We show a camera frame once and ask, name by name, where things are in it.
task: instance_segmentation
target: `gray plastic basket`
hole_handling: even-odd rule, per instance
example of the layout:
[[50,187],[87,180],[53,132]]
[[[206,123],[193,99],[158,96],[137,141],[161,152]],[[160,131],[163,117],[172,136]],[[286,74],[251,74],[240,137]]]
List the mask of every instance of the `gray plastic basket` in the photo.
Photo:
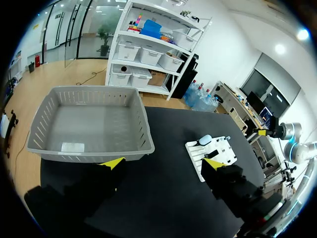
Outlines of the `gray plastic basket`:
[[137,89],[60,86],[38,108],[27,149],[46,160],[102,163],[139,160],[154,144]]

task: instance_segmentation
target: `black table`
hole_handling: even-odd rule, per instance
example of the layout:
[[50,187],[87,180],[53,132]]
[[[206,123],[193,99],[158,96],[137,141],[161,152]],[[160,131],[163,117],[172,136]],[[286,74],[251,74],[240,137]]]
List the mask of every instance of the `black table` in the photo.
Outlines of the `black table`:
[[[230,136],[244,175],[263,184],[251,146],[229,115],[146,108],[155,152],[127,162],[127,175],[115,195],[85,220],[94,228],[125,238],[233,237],[243,224],[200,182],[185,143],[206,134]],[[41,186],[63,194],[81,178],[87,164],[42,160]]]

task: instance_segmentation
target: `water bottle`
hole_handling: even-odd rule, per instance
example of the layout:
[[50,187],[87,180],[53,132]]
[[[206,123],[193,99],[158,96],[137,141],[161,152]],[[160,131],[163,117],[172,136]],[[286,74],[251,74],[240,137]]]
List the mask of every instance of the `water bottle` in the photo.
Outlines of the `water bottle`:
[[203,96],[202,96],[202,97],[203,97],[203,98],[206,98],[206,97],[209,95],[209,91],[210,91],[210,90],[207,89],[206,92],[203,93]]
[[197,87],[196,85],[196,80],[194,80],[188,87],[188,89],[186,90],[184,96],[183,96],[183,99],[186,100],[186,98],[189,97],[189,95],[194,91],[194,89]]
[[211,104],[208,108],[209,112],[214,112],[218,107],[218,97],[212,97],[211,98]]
[[208,112],[211,105],[211,95],[208,94],[207,97],[200,98],[196,104],[192,107],[193,111]]
[[204,83],[201,83],[199,88],[197,90],[193,90],[193,92],[186,98],[185,103],[189,106],[192,107],[196,103],[197,100],[200,99],[202,96],[201,89],[203,87]]

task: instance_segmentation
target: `chair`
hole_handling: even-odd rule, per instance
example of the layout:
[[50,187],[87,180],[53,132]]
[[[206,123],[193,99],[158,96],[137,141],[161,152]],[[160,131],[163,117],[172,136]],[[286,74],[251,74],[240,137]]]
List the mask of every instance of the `chair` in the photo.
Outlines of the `chair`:
[[245,135],[245,132],[247,131],[248,126],[245,124],[245,122],[238,115],[237,111],[234,108],[231,108],[229,115],[232,117],[234,122],[237,124],[237,126],[240,128],[242,133]]

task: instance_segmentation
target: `wooden floor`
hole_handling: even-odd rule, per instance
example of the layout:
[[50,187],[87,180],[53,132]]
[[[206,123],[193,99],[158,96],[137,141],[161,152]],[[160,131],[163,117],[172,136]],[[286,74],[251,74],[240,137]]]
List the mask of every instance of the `wooden floor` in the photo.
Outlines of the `wooden floor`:
[[[5,111],[12,109],[19,119],[19,123],[11,133],[10,158],[5,158],[9,174],[12,177],[18,195],[24,201],[24,194],[40,185],[41,158],[26,151],[26,138],[34,114],[43,98],[50,89],[58,85],[76,85],[90,78],[92,72],[105,69],[107,60],[104,59],[78,59],[64,68],[63,61],[44,64],[35,71],[23,74],[23,78],[14,89],[14,94]],[[85,85],[104,85],[106,71],[99,73]],[[166,101],[166,96],[144,93],[142,97],[145,106],[164,107],[175,109],[188,109],[182,100],[171,98]]]

